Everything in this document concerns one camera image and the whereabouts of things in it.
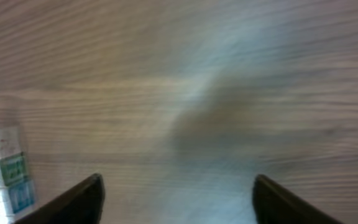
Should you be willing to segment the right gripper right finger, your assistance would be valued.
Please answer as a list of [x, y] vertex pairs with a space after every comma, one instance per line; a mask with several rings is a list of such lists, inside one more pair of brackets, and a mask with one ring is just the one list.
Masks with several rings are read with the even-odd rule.
[[258, 175], [252, 189], [258, 224], [341, 224], [266, 175]]

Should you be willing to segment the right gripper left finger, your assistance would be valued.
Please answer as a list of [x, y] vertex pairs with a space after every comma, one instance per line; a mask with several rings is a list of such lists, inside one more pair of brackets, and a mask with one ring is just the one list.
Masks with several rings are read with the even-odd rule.
[[95, 173], [15, 224], [99, 224], [105, 190]]

